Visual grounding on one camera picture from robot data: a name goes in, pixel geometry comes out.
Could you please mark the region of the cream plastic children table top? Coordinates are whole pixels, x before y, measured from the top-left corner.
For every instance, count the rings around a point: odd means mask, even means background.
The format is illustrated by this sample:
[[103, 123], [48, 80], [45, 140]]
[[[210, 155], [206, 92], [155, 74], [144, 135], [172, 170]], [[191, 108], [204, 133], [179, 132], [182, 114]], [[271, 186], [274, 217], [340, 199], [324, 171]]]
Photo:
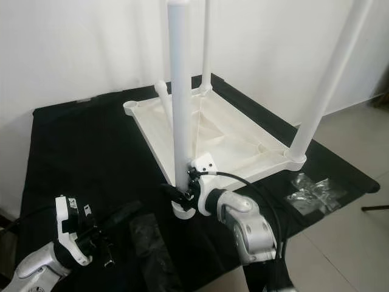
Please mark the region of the cream plastic children table top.
[[[175, 183], [173, 126], [158, 97], [126, 101], [125, 114], [133, 117], [167, 183]], [[250, 119], [214, 89], [200, 94], [191, 90], [191, 157], [211, 153], [217, 172], [233, 173], [250, 183], [280, 172], [296, 172], [303, 166], [292, 163], [289, 147]]]

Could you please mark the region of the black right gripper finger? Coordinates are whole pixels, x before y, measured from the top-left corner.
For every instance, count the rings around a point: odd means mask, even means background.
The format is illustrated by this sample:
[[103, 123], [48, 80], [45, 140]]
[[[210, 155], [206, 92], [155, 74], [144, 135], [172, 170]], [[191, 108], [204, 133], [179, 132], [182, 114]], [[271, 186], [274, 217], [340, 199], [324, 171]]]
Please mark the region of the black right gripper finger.
[[187, 205], [189, 203], [189, 193], [187, 191], [181, 191], [178, 187], [171, 186], [170, 184], [161, 184], [161, 190], [174, 203], [179, 205]]

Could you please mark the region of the clear plastic wrap scrap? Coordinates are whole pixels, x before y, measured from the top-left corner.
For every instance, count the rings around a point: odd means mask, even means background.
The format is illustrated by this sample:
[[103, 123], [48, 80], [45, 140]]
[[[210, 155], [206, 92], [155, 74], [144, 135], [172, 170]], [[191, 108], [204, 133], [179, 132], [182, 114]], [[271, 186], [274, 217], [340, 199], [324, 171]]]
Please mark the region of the clear plastic wrap scrap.
[[131, 220], [129, 226], [148, 292], [178, 292], [177, 273], [156, 218], [144, 214]]
[[303, 216], [319, 211], [323, 215], [331, 214], [341, 209], [340, 200], [346, 197], [347, 192], [329, 178], [314, 182], [306, 173], [298, 173], [292, 178], [294, 192], [284, 198], [287, 203]]

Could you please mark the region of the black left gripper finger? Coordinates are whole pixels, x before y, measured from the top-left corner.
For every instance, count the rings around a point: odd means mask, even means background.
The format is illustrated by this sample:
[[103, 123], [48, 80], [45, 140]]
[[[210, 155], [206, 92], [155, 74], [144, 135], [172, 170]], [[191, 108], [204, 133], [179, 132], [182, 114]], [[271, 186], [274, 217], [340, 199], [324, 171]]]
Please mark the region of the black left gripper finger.
[[146, 208], [141, 202], [126, 203], [112, 211], [109, 216], [106, 217], [106, 228], [116, 228], [116, 226], [119, 226], [128, 220], [144, 214], [145, 211]]

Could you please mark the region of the black tablecloth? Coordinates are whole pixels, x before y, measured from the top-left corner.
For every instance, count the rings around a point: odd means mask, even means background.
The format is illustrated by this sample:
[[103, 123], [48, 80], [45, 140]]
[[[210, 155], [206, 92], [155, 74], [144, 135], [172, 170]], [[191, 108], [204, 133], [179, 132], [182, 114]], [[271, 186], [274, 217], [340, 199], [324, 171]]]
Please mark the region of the black tablecloth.
[[[214, 75], [212, 83], [217, 94], [231, 105], [283, 144], [291, 144], [297, 131], [294, 126], [219, 76]], [[153, 214], [158, 222], [182, 289], [195, 291], [239, 268], [239, 259], [232, 236], [222, 223], [199, 215], [179, 220], [169, 201], [163, 201], [167, 198], [160, 192], [166, 181], [163, 172], [133, 118], [122, 108], [126, 101], [142, 101], [155, 95], [153, 86], [139, 87], [102, 94], [89, 102], [70, 101], [33, 111], [21, 211], [29, 214], [63, 194], [89, 204], [99, 217], [108, 216], [126, 203], [142, 202], [145, 212]], [[306, 154], [309, 162], [301, 172], [311, 178], [333, 179], [347, 192], [342, 203], [348, 205], [383, 187], [316, 140]], [[289, 226], [290, 235], [296, 235], [323, 216], [300, 216], [283, 202], [292, 191], [292, 176], [280, 172], [255, 184], [264, 194], [272, 194], [281, 222]], [[17, 251], [35, 251], [55, 236], [55, 214], [52, 210], [39, 212], [19, 230]], [[97, 257], [93, 264], [58, 282], [53, 292], [147, 292], [128, 222], [108, 234], [115, 267], [105, 269]]]

